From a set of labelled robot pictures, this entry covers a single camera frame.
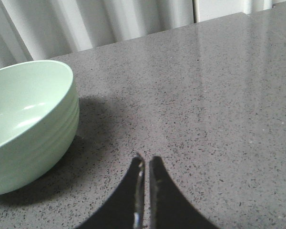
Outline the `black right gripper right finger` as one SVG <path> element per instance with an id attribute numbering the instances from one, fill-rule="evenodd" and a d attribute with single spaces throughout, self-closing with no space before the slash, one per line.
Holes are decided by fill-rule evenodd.
<path id="1" fill-rule="evenodd" d="M 184 197 L 169 176 L 161 157 L 150 161 L 150 205 L 152 229 L 216 229 Z"/>

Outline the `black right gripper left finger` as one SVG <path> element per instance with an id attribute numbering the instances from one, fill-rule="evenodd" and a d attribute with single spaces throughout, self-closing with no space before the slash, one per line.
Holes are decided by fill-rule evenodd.
<path id="1" fill-rule="evenodd" d="M 144 159 L 138 154 L 104 204 L 78 229 L 141 229 L 144 212 Z"/>

